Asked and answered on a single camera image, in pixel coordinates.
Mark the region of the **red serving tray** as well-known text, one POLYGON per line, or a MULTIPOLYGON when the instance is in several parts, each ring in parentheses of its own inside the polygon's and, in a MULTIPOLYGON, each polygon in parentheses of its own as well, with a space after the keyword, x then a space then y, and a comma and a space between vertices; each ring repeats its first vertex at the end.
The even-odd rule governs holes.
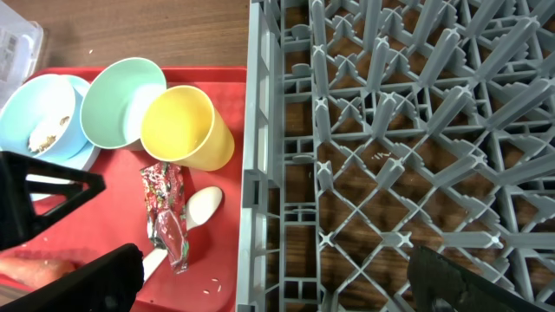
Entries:
MULTIPOLYGON (((168 262, 138 293, 140 311, 233 311, 238 271, 238 236, 242 186, 246 69, 244 67, 165 67, 170 86, 202 89, 232 131, 235 151, 226 166, 213 172, 184 169, 185 195, 208 186, 223 192, 210 220, 192 230, 189 267, 174 274, 168 262)), ((63 259, 89 263, 115 248, 133 243, 148 254, 147 211, 140 169, 154 164, 145 151, 103 150, 91 170, 103 176, 106 190, 26 244, 2 257, 63 259)))

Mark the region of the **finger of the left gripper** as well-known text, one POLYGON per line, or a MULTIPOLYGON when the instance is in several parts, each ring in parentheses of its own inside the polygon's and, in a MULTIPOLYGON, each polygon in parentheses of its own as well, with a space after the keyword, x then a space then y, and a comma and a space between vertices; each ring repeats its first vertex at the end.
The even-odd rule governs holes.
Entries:
POLYGON ((1 249, 37 237, 106 189, 100 174, 1 153, 1 249))

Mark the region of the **light blue small bowl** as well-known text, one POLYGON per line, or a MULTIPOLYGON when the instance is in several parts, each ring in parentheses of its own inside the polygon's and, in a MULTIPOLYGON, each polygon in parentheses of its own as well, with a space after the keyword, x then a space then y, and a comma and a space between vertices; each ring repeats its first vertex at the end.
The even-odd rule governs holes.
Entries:
POLYGON ((63 75, 40 75, 25 82, 1 111, 1 149, 54 162, 71 158, 88 142, 82 131, 81 106, 63 75), (32 153, 28 149, 30 133, 38 123, 54 116, 70 117, 65 132, 45 152, 32 153))

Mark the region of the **light blue plate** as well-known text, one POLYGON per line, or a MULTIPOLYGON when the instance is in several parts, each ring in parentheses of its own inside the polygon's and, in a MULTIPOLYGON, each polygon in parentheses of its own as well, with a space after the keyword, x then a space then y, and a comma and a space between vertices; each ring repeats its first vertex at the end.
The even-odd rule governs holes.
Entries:
MULTIPOLYGON (((86 93, 90 88, 90 83, 88 81, 85 81, 81 77, 78 77, 75 75, 63 75, 63 77, 67 78, 70 81, 72 87, 76 91, 77 101, 79 103, 82 103, 84 96, 86 95, 86 93)), ((57 165, 61 165, 61 166, 65 166, 65 167, 69 167, 77 170, 88 171, 91 169, 96 159, 98 158, 100 150, 101 149, 99 147, 94 146, 92 143, 88 141, 82 147, 82 149, 74 156, 65 160, 60 160, 60 161, 56 160, 55 163, 57 165)), ((40 175, 28 175, 27 180, 35 181, 35 182, 58 184, 58 185, 71 183, 71 181, 67 179, 52 178, 52 177, 46 177, 46 176, 40 176, 40 175)))

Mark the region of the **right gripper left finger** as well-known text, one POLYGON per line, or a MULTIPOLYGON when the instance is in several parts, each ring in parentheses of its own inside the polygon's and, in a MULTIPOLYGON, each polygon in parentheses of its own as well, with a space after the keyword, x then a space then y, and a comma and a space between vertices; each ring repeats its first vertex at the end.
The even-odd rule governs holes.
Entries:
POLYGON ((144 283, 143 254, 123 244, 1 307, 2 312, 128 312, 144 283))

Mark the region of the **clear plastic bin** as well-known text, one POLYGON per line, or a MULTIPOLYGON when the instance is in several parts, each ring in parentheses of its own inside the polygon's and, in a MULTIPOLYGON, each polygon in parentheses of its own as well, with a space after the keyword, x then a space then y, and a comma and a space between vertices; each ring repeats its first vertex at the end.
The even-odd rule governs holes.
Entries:
POLYGON ((4 1, 0 10, 1 107, 35 72, 44 31, 35 21, 20 16, 4 1))

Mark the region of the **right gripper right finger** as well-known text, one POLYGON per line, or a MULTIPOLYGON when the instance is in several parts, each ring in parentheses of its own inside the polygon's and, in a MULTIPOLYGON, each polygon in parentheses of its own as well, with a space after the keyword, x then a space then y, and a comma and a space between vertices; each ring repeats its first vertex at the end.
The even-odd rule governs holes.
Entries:
POLYGON ((413 251, 408 280, 419 311, 545 311, 425 246, 413 251))

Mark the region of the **yellow plastic cup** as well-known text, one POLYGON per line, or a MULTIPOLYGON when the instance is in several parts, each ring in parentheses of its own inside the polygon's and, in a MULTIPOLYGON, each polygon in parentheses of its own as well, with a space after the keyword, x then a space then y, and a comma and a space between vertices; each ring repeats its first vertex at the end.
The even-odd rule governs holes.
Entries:
POLYGON ((232 158, 232 132, 209 96, 194 86, 163 92, 149 106, 140 141, 155 159, 202 171, 216 171, 232 158))

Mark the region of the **mint green bowl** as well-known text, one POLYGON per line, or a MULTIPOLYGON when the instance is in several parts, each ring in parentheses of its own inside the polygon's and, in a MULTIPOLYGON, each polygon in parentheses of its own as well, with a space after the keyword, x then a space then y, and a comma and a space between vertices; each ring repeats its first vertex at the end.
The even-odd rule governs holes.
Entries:
POLYGON ((82 131, 102 149, 140 151, 145 112, 167 90, 167 79, 155 62, 131 57, 103 69, 92 81, 80 112, 82 131))

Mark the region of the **grey dishwasher rack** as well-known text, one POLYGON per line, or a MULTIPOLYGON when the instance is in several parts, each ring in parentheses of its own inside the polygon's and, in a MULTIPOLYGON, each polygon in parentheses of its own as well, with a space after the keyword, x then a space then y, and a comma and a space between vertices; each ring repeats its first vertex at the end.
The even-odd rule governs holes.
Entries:
POLYGON ((253 1, 239 311, 413 311, 425 245, 554 308, 552 0, 253 1))

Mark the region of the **red snack wrapper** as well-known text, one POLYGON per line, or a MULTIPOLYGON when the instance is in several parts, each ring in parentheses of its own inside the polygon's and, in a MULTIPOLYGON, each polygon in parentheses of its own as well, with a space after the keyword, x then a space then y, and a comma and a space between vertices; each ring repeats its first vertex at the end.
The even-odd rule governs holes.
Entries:
POLYGON ((167 252, 174 274, 187 270, 185 185, 181 167, 160 162, 140 170, 147 209, 147 236, 155 249, 167 252))

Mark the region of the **rice and food scraps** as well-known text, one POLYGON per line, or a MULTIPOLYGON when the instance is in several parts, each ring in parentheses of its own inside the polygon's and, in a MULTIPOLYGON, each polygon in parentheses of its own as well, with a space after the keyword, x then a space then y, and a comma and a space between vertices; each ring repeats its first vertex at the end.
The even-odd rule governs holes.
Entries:
POLYGON ((32 153, 43 153, 60 139, 65 132, 69 116, 54 116, 41 121, 30 133, 28 149, 32 153))

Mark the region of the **white plastic spoon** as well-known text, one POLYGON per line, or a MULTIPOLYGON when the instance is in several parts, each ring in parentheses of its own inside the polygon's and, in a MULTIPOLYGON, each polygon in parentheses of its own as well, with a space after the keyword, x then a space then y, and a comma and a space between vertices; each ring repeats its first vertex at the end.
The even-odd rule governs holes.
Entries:
MULTIPOLYGON (((186 228, 192 230, 206 223, 218 209, 222 198, 223 192, 217 186, 209 186, 194 193, 186 203, 186 228)), ((167 255, 167 249, 154 248, 143 258, 144 283, 157 270, 167 255)))

